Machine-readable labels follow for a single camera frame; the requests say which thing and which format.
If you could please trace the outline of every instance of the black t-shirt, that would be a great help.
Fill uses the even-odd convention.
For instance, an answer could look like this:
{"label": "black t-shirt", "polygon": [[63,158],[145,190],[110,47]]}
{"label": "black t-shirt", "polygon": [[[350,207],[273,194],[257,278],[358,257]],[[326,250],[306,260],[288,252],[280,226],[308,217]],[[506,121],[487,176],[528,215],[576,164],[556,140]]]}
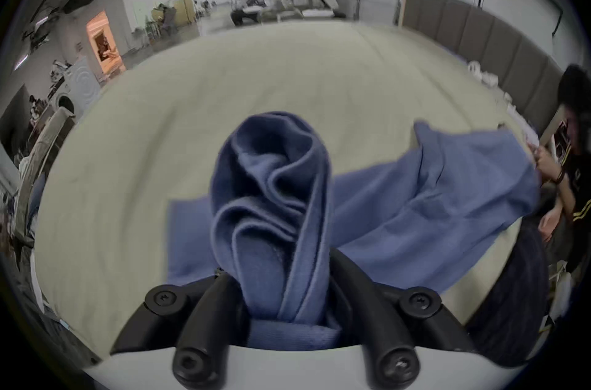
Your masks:
{"label": "black t-shirt", "polygon": [[575,233],[588,233],[591,231],[591,154],[576,156],[568,146],[563,167],[569,174],[570,189],[575,199],[573,230]]}

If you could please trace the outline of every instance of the folded towel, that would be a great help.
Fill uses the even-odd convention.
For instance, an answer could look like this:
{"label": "folded towel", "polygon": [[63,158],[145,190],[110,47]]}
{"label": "folded towel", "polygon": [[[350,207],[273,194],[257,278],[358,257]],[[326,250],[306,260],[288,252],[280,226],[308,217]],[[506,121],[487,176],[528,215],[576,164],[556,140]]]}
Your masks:
{"label": "folded towel", "polygon": [[418,122],[415,132],[420,146],[398,161],[331,182],[328,154],[303,120],[248,118],[219,154],[211,209],[205,198],[170,205],[169,283],[221,266],[253,317],[248,345],[282,350],[337,342],[325,310],[329,246],[374,281],[442,293],[532,211],[538,177],[506,129],[448,135]]}

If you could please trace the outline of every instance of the washing machine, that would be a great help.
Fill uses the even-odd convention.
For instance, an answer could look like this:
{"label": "washing machine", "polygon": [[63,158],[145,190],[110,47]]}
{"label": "washing machine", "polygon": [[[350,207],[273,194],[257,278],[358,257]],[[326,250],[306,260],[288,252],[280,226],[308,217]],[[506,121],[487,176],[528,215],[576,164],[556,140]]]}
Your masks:
{"label": "washing machine", "polygon": [[88,67],[86,57],[83,57],[66,70],[49,103],[55,110],[60,107],[68,109],[79,120],[99,94],[100,84]]}

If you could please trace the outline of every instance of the wrist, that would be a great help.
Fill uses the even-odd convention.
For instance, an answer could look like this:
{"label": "wrist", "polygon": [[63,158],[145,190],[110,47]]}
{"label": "wrist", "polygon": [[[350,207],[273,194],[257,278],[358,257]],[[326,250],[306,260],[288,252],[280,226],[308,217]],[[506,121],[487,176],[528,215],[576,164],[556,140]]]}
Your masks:
{"label": "wrist", "polygon": [[553,179],[553,182],[556,185],[560,185],[562,183],[562,181],[565,179],[565,174],[566,174],[566,172],[563,169],[560,169],[558,171],[558,174],[556,175],[556,177]]}

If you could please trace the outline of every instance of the floor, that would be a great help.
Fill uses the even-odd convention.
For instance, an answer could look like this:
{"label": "floor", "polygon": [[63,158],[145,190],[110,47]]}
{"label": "floor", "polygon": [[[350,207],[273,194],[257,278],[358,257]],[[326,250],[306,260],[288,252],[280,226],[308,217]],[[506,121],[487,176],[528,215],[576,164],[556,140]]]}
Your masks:
{"label": "floor", "polygon": [[209,16],[202,17],[197,23],[179,27],[179,31],[171,36],[157,40],[150,46],[143,47],[132,54],[122,56],[126,69],[132,69],[154,54],[177,46],[199,36],[208,36],[234,28],[230,19],[230,5],[218,6]]}

